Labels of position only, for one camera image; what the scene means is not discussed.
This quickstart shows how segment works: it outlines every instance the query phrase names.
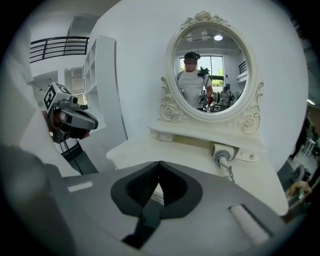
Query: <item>staircase railing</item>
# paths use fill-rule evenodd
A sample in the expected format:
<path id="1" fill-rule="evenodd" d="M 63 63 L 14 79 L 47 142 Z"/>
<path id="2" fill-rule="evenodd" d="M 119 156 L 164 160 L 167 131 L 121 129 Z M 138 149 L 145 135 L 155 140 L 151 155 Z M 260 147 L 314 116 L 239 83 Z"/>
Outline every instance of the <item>staircase railing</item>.
<path id="1" fill-rule="evenodd" d="M 246 70 L 247 70 L 247 63 L 246 63 L 246 61 L 244 61 L 239 65 L 239 73 L 240 73 L 240 75 L 243 72 L 245 72 Z"/>
<path id="2" fill-rule="evenodd" d="M 89 37 L 59 36 L 31 42 L 30 63 L 66 56 L 86 55 Z"/>

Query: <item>white t-shirt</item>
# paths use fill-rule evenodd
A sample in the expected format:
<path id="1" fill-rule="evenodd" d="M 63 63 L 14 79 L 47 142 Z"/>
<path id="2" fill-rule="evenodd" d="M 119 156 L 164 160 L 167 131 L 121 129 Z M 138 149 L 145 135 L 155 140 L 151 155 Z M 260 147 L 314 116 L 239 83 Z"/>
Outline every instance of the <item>white t-shirt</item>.
<path id="1" fill-rule="evenodd" d="M 220 104 L 227 104 L 227 102 L 229 101 L 229 91 L 228 90 L 222 90 L 220 92 Z"/>
<path id="2" fill-rule="evenodd" d="M 203 107 L 202 104 L 199 104 L 200 92 L 204 90 L 205 87 L 207 88 L 212 86 L 209 76 L 206 74 L 203 79 L 202 76 L 198 76 L 199 72 L 200 71 L 197 69 L 195 69 L 193 72 L 183 71 L 179 77 L 179 80 L 177 81 L 179 87 L 184 90 L 185 99 L 196 109 Z"/>

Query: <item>white cabinet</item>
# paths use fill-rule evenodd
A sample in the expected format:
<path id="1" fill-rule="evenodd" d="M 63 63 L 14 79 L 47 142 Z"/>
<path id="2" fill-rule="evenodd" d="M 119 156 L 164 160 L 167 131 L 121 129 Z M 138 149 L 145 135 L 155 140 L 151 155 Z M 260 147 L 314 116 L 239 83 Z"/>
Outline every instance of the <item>white cabinet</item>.
<path id="1" fill-rule="evenodd" d="M 79 143 L 99 172 L 114 168 L 106 153 L 127 140 L 116 84 L 115 43 L 113 38 L 98 36 L 83 65 L 86 111 L 99 125 Z"/>

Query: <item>black cable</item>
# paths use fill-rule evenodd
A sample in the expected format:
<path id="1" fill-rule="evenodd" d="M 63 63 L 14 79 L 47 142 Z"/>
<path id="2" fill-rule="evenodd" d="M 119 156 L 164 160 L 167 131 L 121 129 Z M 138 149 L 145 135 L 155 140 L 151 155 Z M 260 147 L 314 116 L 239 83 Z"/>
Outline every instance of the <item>black cable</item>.
<path id="1" fill-rule="evenodd" d="M 70 156 L 71 156 L 72 160 L 75 162 L 76 166 L 78 167 L 80 174 L 81 174 L 81 175 L 84 175 L 84 174 L 83 174 L 83 172 L 82 172 L 82 170 L 80 169 L 80 167 L 79 167 L 79 165 L 78 165 L 77 161 L 75 160 L 74 156 L 71 154 L 70 149 L 69 149 L 69 147 L 68 147 L 68 145 L 67 145 L 66 141 L 63 141 L 63 143 L 64 143 L 65 148 L 68 150 L 68 153 L 70 154 Z"/>
<path id="2" fill-rule="evenodd" d="M 63 153 L 64 153 L 64 150 L 62 149 L 61 142 L 60 142 L 60 148 L 61 148 L 61 150 L 62 150 L 62 153 L 61 153 L 61 154 L 63 154 Z"/>

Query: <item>white wall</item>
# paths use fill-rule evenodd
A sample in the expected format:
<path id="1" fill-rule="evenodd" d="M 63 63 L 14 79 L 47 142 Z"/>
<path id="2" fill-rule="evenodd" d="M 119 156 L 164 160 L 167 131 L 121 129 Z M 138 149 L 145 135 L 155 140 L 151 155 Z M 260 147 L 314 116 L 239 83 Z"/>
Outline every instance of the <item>white wall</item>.
<path id="1" fill-rule="evenodd" d="M 52 37 L 66 37 L 73 18 L 74 15 L 68 12 L 31 16 L 27 20 L 31 30 L 31 42 Z"/>
<path id="2" fill-rule="evenodd" d="M 75 16 L 69 30 L 69 36 L 89 37 L 94 28 L 99 16 Z"/>
<path id="3" fill-rule="evenodd" d="M 78 12 L 103 15 L 120 0 L 47 0 L 37 8 L 36 13 Z"/>
<path id="4" fill-rule="evenodd" d="M 147 131 L 147 125 L 156 120 L 168 42 L 187 17 L 203 10 L 229 21 L 254 54 L 258 80 L 264 82 L 260 133 L 272 165 L 279 170 L 303 123 L 308 74 L 289 17 L 267 0 L 175 0 L 174 4 L 171 0 L 122 0 L 104 14 L 90 44 L 99 34 L 116 39 L 117 85 L 128 137 Z M 250 15 L 243 15 L 248 10 Z"/>
<path id="5" fill-rule="evenodd" d="M 67 87 L 70 91 L 73 90 L 72 83 L 71 83 L 71 72 L 68 70 L 64 70 L 64 85 Z"/>
<path id="6" fill-rule="evenodd" d="M 28 29 L 20 30 L 0 67 L 0 108 L 3 110 L 0 143 L 18 146 L 43 163 L 57 166 L 63 177 L 79 175 L 55 148 L 33 89 L 27 85 L 32 79 L 28 54 L 30 39 Z"/>
<path id="7" fill-rule="evenodd" d="M 47 58 L 31 63 L 31 73 L 33 77 L 55 70 L 63 70 L 63 73 L 65 73 L 65 69 L 82 67 L 85 63 L 85 58 L 86 55 L 70 55 Z"/>
<path id="8" fill-rule="evenodd" d="M 238 67 L 239 67 L 239 65 L 240 65 L 241 63 L 243 63 L 245 60 L 246 60 L 246 59 L 245 59 L 245 56 L 244 56 L 242 53 L 239 54 L 239 55 L 238 55 L 238 60 L 237 60 L 237 62 L 238 62 Z"/>
<path id="9" fill-rule="evenodd" d="M 242 53 L 224 54 L 223 55 L 223 68 L 224 68 L 224 86 L 230 84 L 230 91 L 235 98 L 238 98 L 242 89 L 237 83 L 237 76 L 239 75 L 239 55 Z"/>

